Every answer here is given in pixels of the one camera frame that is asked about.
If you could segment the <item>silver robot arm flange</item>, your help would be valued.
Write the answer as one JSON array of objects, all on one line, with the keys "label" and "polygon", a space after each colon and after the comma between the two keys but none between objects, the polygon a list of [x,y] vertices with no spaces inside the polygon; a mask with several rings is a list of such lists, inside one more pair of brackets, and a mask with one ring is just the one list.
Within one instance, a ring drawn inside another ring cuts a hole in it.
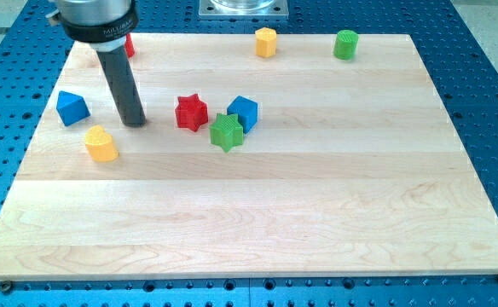
[{"label": "silver robot arm flange", "polygon": [[139,23],[135,0],[49,0],[55,9],[45,15],[50,25],[61,25],[65,34],[88,43],[96,52],[123,47]]}]

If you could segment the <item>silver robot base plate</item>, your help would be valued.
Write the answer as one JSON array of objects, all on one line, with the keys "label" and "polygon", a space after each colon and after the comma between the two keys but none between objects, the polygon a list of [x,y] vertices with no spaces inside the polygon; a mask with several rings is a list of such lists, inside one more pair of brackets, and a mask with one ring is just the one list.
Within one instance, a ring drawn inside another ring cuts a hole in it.
[{"label": "silver robot base plate", "polygon": [[289,16],[287,0],[199,0],[203,20],[278,18]]}]

